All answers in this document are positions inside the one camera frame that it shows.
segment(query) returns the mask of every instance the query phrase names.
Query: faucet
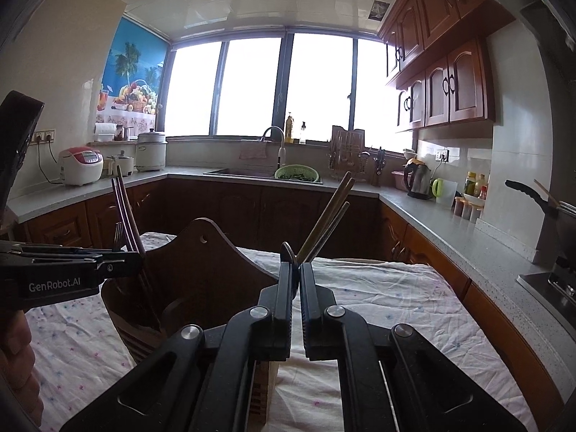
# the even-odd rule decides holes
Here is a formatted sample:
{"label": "faucet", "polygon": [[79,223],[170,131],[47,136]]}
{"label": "faucet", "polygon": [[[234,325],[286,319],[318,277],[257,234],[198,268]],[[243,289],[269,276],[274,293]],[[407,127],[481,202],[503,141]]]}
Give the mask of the faucet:
{"label": "faucet", "polygon": [[278,164],[276,168],[279,169],[280,167],[284,167],[286,165],[286,149],[284,149],[284,132],[282,131],[282,129],[279,126],[269,126],[268,128],[266,128],[266,130],[264,130],[264,133],[262,134],[262,138],[260,138],[260,141],[264,141],[266,133],[268,133],[272,129],[277,129],[282,135],[282,143],[280,145],[280,149],[278,150]]}

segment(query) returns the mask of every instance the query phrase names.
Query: pink container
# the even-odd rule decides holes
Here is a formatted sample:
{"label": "pink container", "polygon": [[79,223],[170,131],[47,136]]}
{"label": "pink container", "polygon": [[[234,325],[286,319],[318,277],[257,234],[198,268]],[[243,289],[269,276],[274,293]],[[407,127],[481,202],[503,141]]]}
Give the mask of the pink container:
{"label": "pink container", "polygon": [[407,192],[408,189],[404,186],[404,172],[398,172],[395,170],[392,172],[392,175],[394,176],[395,187],[398,188],[398,190]]}

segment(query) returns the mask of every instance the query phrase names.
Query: human hand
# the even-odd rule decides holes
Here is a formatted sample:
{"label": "human hand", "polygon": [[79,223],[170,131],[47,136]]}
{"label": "human hand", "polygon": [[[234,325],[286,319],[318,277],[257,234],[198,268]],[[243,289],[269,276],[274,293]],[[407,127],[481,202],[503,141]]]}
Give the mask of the human hand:
{"label": "human hand", "polygon": [[31,341],[24,312],[0,309],[0,372],[24,411],[39,426],[44,404],[39,397],[40,385],[32,373],[36,357]]}

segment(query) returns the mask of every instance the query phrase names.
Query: window frame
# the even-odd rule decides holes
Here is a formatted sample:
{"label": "window frame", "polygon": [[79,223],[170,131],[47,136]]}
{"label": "window frame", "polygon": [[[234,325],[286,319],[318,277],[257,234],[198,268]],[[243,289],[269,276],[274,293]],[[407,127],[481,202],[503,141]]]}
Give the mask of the window frame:
{"label": "window frame", "polygon": [[[381,42],[381,39],[375,34],[358,33],[345,30],[332,30],[321,29],[314,27],[273,27],[249,29],[249,30],[235,30],[230,32],[220,32],[214,34],[202,34],[194,36],[189,39],[174,42],[170,46],[166,55],[164,70],[162,73],[162,81],[159,89],[159,104],[160,108],[156,116],[156,129],[163,131],[165,127],[165,111],[164,108],[166,100],[168,99],[168,86],[172,77],[172,69],[176,57],[176,51],[181,48],[189,47],[192,45],[206,44],[209,42],[221,42],[220,57],[218,58],[218,66],[216,70],[216,77],[214,79],[214,91],[212,95],[212,108],[210,114],[210,126],[208,135],[191,135],[191,136],[170,136],[168,140],[171,141],[186,141],[186,140],[241,140],[241,139],[257,139],[254,136],[228,136],[216,135],[218,126],[218,112],[220,108],[220,95],[222,92],[222,81],[224,80],[224,71],[226,67],[226,57],[228,55],[228,47],[230,41],[239,39],[261,39],[261,38],[280,38],[280,53],[278,56],[278,68],[276,71],[276,88],[274,92],[274,108],[271,118],[271,126],[277,126],[284,130],[284,123],[286,121],[286,100],[288,93],[288,84],[290,77],[290,65],[292,63],[292,48],[294,45],[295,34],[324,34],[329,36],[348,37],[352,39],[352,76],[350,85],[350,113],[348,116],[348,130],[354,129],[354,116],[356,109],[356,78],[358,73],[358,40],[372,40]],[[273,141],[280,141],[280,133],[277,130],[271,131],[271,139]],[[413,132],[412,148],[414,150],[418,143],[418,131]],[[326,146],[326,141],[307,140],[306,144]],[[394,151],[386,151],[387,156],[390,157],[403,157],[402,153]]]}

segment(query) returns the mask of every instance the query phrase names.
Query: gray speckled countertop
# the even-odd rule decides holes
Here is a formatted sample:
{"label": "gray speckled countertop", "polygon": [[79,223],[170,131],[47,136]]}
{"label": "gray speckled countertop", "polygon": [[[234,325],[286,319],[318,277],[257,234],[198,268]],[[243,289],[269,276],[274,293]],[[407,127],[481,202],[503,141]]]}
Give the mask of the gray speckled countertop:
{"label": "gray speckled countertop", "polygon": [[[125,178],[126,187],[174,177],[228,183],[314,189],[331,192],[338,181],[323,178],[322,184],[282,182],[251,177],[208,176],[209,167],[167,167],[159,172],[134,173]],[[25,222],[50,211],[110,193],[111,183],[102,179],[80,187],[51,186],[8,202],[17,222]],[[467,274],[508,317],[532,346],[550,373],[560,394],[567,400],[576,387],[576,343],[564,328],[528,291],[516,282],[518,274],[540,273],[542,268],[477,230],[474,224],[453,216],[433,200],[423,202],[394,188],[355,184],[352,194],[378,197],[417,231],[422,233],[457,267]]]}

